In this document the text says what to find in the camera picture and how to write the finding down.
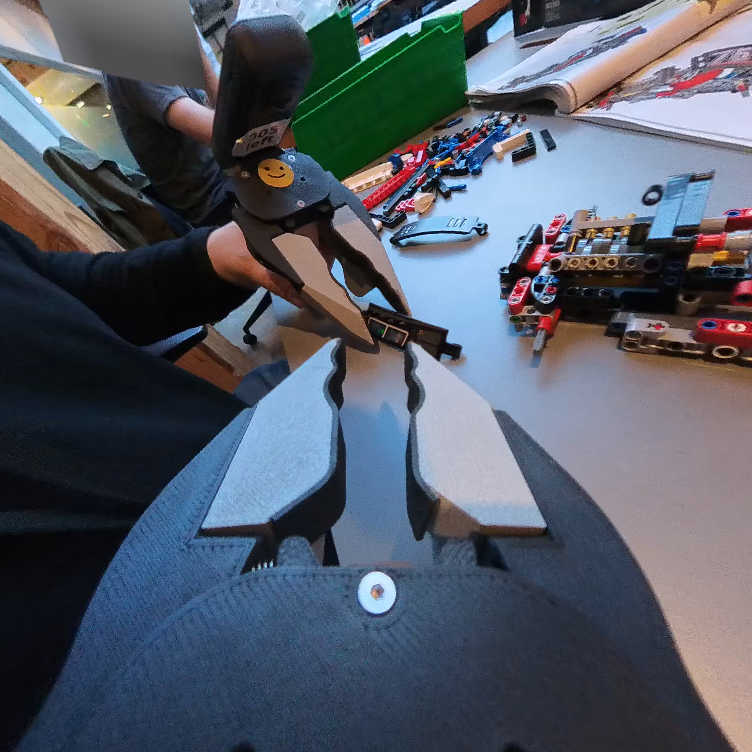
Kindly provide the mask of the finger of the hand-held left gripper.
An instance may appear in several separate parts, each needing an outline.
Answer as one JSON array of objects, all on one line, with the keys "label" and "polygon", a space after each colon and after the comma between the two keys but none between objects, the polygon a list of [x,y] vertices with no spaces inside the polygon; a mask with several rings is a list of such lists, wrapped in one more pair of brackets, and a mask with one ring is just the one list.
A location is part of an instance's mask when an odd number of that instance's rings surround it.
[{"label": "finger of the hand-held left gripper", "polygon": [[411,315],[408,300],[370,216],[363,220],[348,205],[335,209],[329,239],[350,292],[362,298],[377,289],[400,315]]},{"label": "finger of the hand-held left gripper", "polygon": [[360,309],[337,282],[314,241],[305,235],[284,233],[273,239],[284,273],[296,281],[304,301],[346,333],[353,345],[378,352]]}]

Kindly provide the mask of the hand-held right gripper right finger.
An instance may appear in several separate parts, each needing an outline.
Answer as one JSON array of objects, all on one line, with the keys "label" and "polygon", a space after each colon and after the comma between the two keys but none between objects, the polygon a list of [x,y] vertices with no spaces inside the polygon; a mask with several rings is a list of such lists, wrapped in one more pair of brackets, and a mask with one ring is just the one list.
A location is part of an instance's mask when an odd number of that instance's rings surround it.
[{"label": "hand-held right gripper right finger", "polygon": [[537,536],[547,523],[491,405],[420,345],[405,350],[413,536]]}]

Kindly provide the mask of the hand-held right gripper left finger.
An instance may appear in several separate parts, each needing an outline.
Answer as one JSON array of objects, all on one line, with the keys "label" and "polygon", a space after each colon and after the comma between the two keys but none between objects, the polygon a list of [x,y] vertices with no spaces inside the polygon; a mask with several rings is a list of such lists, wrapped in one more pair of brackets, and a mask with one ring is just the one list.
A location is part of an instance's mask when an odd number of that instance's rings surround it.
[{"label": "hand-held right gripper left finger", "polygon": [[333,527],[346,501],[345,356],[330,340],[258,401],[202,533],[320,539]]}]

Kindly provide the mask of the black toy car panel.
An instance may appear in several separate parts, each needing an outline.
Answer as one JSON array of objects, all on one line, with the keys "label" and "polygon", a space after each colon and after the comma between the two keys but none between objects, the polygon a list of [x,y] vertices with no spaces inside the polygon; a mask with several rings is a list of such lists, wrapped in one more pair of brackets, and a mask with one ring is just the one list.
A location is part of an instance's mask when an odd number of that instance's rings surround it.
[{"label": "black toy car panel", "polygon": [[365,324],[366,315],[368,313],[377,315],[379,318],[384,318],[391,324],[396,324],[407,329],[410,332],[408,343],[412,342],[420,345],[428,354],[432,355],[437,360],[443,356],[449,357],[452,360],[458,360],[461,357],[462,346],[458,343],[448,342],[448,331],[445,328],[428,324],[411,316],[401,315],[395,311],[391,311],[373,303],[370,303],[368,308],[363,312]]},{"label": "black toy car panel", "polygon": [[484,237],[488,232],[487,222],[478,216],[437,216],[409,222],[390,237],[390,244],[407,248],[418,242],[452,242],[466,240],[476,235]]}]

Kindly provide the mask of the person's left forearm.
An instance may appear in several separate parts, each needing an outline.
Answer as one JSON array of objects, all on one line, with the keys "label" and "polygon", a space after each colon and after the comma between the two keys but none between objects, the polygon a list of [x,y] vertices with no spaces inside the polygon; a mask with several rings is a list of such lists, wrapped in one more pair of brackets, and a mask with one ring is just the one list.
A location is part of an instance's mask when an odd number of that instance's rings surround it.
[{"label": "person's left forearm", "polygon": [[209,228],[125,252],[43,251],[2,222],[2,286],[11,274],[61,291],[127,342],[147,345],[220,321],[256,292],[222,279]]}]

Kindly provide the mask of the grey desk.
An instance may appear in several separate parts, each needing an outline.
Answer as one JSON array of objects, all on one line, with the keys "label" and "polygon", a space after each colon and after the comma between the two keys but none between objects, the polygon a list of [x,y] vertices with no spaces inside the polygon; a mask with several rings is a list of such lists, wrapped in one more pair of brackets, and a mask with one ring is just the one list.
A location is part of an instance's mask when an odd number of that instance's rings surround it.
[{"label": "grey desk", "polygon": [[653,184],[715,170],[707,212],[750,206],[750,155],[522,105],[537,155],[491,157],[434,214],[478,215],[484,238],[399,249],[412,314],[446,328],[443,360],[507,412],[600,505],[651,582],[692,679],[750,750],[750,368],[622,352],[601,326],[561,322],[540,360],[508,327],[498,270],[556,213],[642,209]]}]

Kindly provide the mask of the person's left hand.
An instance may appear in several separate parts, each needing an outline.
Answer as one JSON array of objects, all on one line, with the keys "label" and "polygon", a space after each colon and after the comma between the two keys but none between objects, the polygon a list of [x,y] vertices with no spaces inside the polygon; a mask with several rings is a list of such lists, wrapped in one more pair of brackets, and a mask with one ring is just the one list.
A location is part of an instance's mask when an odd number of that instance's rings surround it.
[{"label": "person's left hand", "polygon": [[305,307],[302,296],[287,278],[266,268],[251,255],[235,222],[212,230],[206,249],[214,271],[224,281],[251,292],[263,288],[298,308]]}]

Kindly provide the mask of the clear plastic bags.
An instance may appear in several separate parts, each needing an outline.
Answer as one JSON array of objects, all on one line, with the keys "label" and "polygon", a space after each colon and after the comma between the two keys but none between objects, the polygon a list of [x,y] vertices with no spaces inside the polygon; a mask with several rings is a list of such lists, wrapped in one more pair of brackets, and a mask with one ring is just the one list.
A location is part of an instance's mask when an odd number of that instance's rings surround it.
[{"label": "clear plastic bags", "polygon": [[239,1],[235,21],[289,15],[307,32],[339,9],[339,1]]}]

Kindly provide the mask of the pile of toy building pieces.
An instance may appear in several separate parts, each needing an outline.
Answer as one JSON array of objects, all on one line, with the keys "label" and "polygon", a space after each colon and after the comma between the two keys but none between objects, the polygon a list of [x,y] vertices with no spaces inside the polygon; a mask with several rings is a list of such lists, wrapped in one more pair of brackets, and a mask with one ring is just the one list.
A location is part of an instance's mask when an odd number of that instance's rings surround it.
[{"label": "pile of toy building pieces", "polygon": [[459,179],[479,177],[491,159],[508,157],[520,163],[535,156],[538,141],[547,151],[557,148],[550,132],[526,128],[527,117],[495,111],[460,128],[463,118],[434,127],[431,139],[397,150],[381,164],[354,174],[343,184],[361,199],[376,229],[394,230],[419,220],[437,199],[448,200],[467,190]]}]

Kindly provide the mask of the green plastic bin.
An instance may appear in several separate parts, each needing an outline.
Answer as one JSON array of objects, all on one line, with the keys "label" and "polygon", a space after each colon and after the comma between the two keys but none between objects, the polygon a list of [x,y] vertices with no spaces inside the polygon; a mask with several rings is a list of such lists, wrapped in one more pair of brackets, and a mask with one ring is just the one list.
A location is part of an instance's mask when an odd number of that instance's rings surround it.
[{"label": "green plastic bin", "polygon": [[342,179],[463,108],[467,88],[462,14],[425,20],[299,104],[297,149]]}]

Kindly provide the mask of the olive jacket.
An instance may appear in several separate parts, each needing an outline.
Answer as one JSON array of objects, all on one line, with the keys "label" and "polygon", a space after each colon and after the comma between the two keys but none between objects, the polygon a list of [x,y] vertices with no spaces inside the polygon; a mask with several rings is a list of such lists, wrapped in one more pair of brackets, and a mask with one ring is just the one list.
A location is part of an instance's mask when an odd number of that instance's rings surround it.
[{"label": "olive jacket", "polygon": [[124,249],[137,249],[185,235],[183,225],[145,192],[146,179],[129,174],[88,146],[61,137],[43,161],[89,207],[99,224]]}]

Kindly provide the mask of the partly built toy car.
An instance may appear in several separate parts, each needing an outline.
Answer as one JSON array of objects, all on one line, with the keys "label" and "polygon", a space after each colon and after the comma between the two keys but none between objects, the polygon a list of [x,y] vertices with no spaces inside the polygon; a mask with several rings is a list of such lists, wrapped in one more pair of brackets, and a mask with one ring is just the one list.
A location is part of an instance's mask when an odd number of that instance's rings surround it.
[{"label": "partly built toy car", "polygon": [[751,364],[751,208],[705,216],[714,172],[671,176],[653,215],[558,213],[499,269],[508,322],[540,354],[561,322],[601,325],[624,352]]}]

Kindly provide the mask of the wooden beam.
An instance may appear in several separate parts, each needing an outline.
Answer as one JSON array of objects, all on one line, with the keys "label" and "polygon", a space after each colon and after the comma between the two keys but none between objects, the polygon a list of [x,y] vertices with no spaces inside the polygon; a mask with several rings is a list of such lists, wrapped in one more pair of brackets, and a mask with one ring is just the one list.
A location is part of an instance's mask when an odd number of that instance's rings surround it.
[{"label": "wooden beam", "polygon": [[[124,252],[5,142],[1,143],[1,219],[44,251]],[[227,392],[253,368],[249,355],[213,326],[202,342],[177,359],[177,366]]]}]

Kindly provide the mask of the black toy car box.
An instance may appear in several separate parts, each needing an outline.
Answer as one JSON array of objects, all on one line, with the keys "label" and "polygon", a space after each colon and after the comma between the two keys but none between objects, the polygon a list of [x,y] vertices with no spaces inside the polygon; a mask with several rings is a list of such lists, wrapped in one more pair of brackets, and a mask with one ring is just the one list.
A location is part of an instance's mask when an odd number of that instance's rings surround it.
[{"label": "black toy car box", "polygon": [[634,11],[649,1],[512,1],[515,38],[540,29],[608,20]]}]

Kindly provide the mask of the toy car instruction booklet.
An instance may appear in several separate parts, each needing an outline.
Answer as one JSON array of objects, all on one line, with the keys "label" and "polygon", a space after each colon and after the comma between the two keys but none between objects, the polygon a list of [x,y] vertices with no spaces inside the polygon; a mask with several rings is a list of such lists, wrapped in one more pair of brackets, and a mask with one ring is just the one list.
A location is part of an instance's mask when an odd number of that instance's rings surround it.
[{"label": "toy car instruction booklet", "polygon": [[652,2],[583,24],[467,95],[750,153],[750,2]]}]

